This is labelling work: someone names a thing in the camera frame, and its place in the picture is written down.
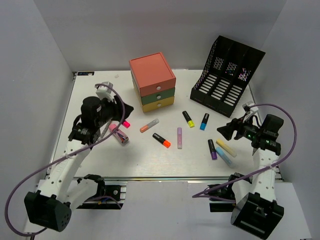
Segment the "coral top drawer box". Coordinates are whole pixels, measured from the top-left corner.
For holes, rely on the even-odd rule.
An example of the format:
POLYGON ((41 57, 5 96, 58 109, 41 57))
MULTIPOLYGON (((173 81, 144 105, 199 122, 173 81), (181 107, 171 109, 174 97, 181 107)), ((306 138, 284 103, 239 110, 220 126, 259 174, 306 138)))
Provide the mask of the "coral top drawer box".
POLYGON ((130 70, 142 97, 172 89, 176 76, 162 52, 131 59, 130 70))

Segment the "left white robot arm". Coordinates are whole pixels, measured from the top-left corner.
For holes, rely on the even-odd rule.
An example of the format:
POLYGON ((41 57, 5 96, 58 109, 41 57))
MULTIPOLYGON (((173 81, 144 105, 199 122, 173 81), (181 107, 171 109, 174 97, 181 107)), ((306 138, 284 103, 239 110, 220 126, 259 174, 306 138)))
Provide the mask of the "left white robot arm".
POLYGON ((66 159, 54 164, 38 190, 28 192, 24 198, 29 221, 57 232, 67 227, 72 212, 86 200, 99 200, 105 196, 106 187, 100 175, 88 174, 78 179, 75 188, 69 187, 93 144, 98 142, 101 127, 108 121, 120 122, 128 118, 134 108, 122 104, 118 96, 112 101, 89 96, 82 101, 80 110, 68 136, 64 151, 66 159))

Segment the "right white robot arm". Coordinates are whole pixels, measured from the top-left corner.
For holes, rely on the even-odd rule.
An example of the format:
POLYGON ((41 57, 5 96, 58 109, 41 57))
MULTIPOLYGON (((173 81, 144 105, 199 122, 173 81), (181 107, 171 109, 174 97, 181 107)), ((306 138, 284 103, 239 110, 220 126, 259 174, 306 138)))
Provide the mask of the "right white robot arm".
POLYGON ((276 141, 284 120, 268 114, 261 126, 253 124, 253 117, 234 118, 217 131, 226 139, 250 140, 253 148, 254 167, 268 169, 250 177, 240 173, 230 175, 227 186, 210 191, 211 201, 218 198, 235 201, 226 206, 210 203, 211 212, 232 212, 230 223, 262 240, 266 240, 284 216, 284 208, 277 203, 275 194, 276 171, 272 166, 281 153, 281 145, 276 141))

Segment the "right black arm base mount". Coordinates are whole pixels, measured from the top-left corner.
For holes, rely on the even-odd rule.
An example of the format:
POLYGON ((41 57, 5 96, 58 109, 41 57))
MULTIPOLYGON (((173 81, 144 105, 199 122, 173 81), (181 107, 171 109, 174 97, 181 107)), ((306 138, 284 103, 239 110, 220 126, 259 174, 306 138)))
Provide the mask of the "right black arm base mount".
MULTIPOLYGON (((234 174, 231 174, 228 178, 228 182, 238 179, 240 177, 243 177, 243 174, 240 174, 238 172, 235 172, 234 174)), ((244 181, 252 184, 252 176, 244 179, 244 181)), ((205 190, 208 190, 210 188, 216 187, 218 184, 210 184, 205 190)), ((211 213, 221 213, 221 212, 232 212, 233 209, 235 208, 235 203, 232 202, 227 202, 227 201, 222 201, 218 200, 212 197, 217 197, 217 198, 222 198, 222 199, 227 199, 231 201, 235 201, 235 193, 232 190, 233 183, 227 186, 224 186, 221 189, 214 190, 214 191, 209 191, 206 193, 207 195, 211 196, 209 198, 209 208, 211 213)))

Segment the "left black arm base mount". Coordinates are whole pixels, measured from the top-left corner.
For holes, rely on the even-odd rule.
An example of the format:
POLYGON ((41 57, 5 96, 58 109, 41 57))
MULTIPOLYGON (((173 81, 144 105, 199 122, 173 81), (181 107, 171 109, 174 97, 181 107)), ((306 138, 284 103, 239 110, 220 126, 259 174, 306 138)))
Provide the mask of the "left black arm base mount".
POLYGON ((87 174, 76 179, 75 190, 82 182, 93 182, 94 194, 77 206, 81 210, 120 210, 124 204, 127 191, 125 181, 108 180, 96 174, 87 174))

